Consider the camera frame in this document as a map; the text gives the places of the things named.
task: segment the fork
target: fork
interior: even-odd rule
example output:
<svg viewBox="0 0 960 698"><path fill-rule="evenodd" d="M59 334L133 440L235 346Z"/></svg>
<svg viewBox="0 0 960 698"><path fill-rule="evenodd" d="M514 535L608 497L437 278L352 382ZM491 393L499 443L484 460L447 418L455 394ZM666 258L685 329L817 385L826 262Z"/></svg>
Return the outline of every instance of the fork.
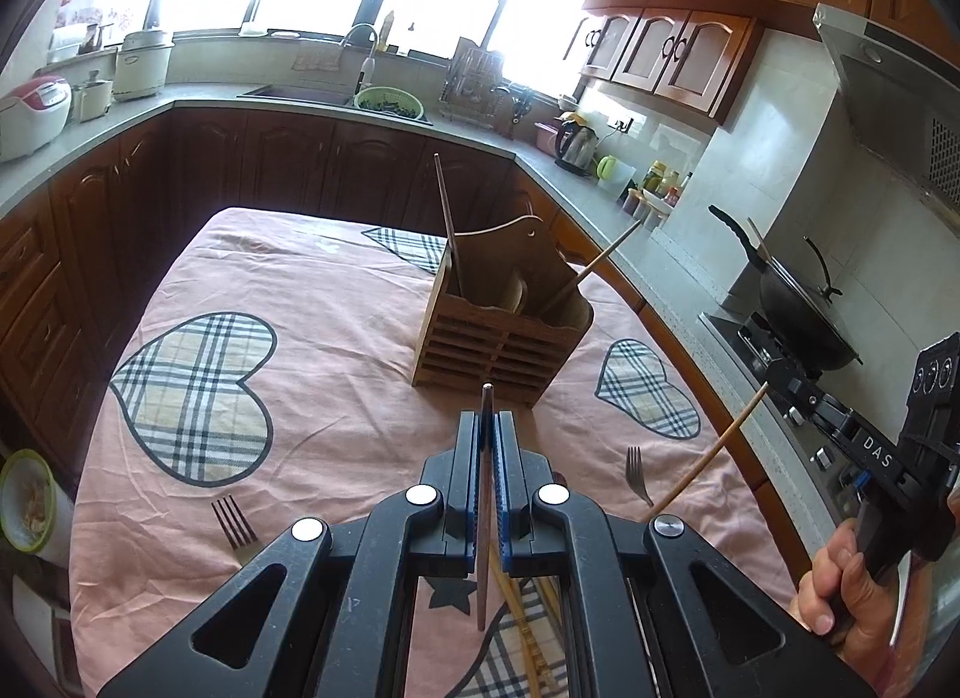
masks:
<svg viewBox="0 0 960 698"><path fill-rule="evenodd" d="M640 458L640 447L630 447L627 449L627 469L624 474L627 477L627 484L648 506L654 504L647 492L647 487L643 482L643 461Z"/></svg>
<svg viewBox="0 0 960 698"><path fill-rule="evenodd" d="M246 565L263 549L263 544L253 532L250 522L247 521L246 516L243 516L243 511L240 511L233 495L217 498L210 503L210 506L213 506L213 514L220 522L220 529L224 531L224 535L227 535L230 548L236 554L240 564Z"/></svg>

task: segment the countertop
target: countertop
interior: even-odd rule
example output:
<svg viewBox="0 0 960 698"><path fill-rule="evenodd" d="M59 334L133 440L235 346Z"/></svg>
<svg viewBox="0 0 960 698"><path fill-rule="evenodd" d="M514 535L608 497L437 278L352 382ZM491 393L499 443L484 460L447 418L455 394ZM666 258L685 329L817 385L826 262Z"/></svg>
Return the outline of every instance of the countertop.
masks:
<svg viewBox="0 0 960 698"><path fill-rule="evenodd" d="M528 143L507 140L496 132L470 124L448 121L434 111L428 111L434 122L428 126L352 108L238 97L254 88L256 86L221 83L169 85L153 97L115 102L102 118L69 124L56 140L31 156L0 164L0 218L83 153L124 129L176 106L290 111L365 121L471 145L514 160L601 248L616 239L632 221L595 181L565 172L550 156ZM670 328L730 413L738 414L754 389L699 321L701 313L725 314L724 310L667 249L661 247L656 234L651 235L642 228L637 230L613 253L611 260ZM784 425L770 410L757 408L744 423L742 432L784 502L803 544L813 554L826 542L835 525L803 461L791 447Z"/></svg>

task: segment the round metal pivot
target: round metal pivot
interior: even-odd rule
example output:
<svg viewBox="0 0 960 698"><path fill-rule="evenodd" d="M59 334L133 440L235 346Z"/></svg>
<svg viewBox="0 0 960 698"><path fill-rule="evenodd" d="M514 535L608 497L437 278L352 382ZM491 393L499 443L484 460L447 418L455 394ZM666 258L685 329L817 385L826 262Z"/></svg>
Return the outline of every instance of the round metal pivot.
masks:
<svg viewBox="0 0 960 698"><path fill-rule="evenodd" d="M541 498L541 502L551 506L559 506L560 503L565 503L570 498L570 490L561 487L559 484L544 484L536 491L536 494Z"/></svg>
<svg viewBox="0 0 960 698"><path fill-rule="evenodd" d="M429 484L418 484L407 490L407 502L415 506L426 506L437 499L437 490Z"/></svg>
<svg viewBox="0 0 960 698"><path fill-rule="evenodd" d="M683 535L683 519L673 514L661 514L654 519L654 530L664 538L680 538Z"/></svg>
<svg viewBox="0 0 960 698"><path fill-rule="evenodd" d="M296 540L317 540L323 535L323 522L307 516L305 519L294 522L290 532Z"/></svg>

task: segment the white rice cooker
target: white rice cooker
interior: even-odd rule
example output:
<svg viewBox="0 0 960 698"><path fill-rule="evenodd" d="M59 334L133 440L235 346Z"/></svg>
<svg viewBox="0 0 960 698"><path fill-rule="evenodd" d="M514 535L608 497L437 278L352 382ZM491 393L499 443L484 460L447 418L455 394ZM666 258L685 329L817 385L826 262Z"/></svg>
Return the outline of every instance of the white rice cooker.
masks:
<svg viewBox="0 0 960 698"><path fill-rule="evenodd" d="M146 29L128 34L117 53L113 77L113 98L118 101L150 97L163 88L174 44L163 29Z"/></svg>
<svg viewBox="0 0 960 698"><path fill-rule="evenodd" d="M70 112L70 84L40 76L0 100L0 162L33 153L61 133Z"/></svg>

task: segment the range hood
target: range hood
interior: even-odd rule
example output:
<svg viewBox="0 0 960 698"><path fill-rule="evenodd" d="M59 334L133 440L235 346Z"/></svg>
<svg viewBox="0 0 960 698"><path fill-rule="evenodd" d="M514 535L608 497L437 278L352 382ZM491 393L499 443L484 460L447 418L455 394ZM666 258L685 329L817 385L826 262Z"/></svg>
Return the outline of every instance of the range hood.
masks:
<svg viewBox="0 0 960 698"><path fill-rule="evenodd" d="M835 7L818 5L813 23L840 76L856 139L960 236L960 71Z"/></svg>

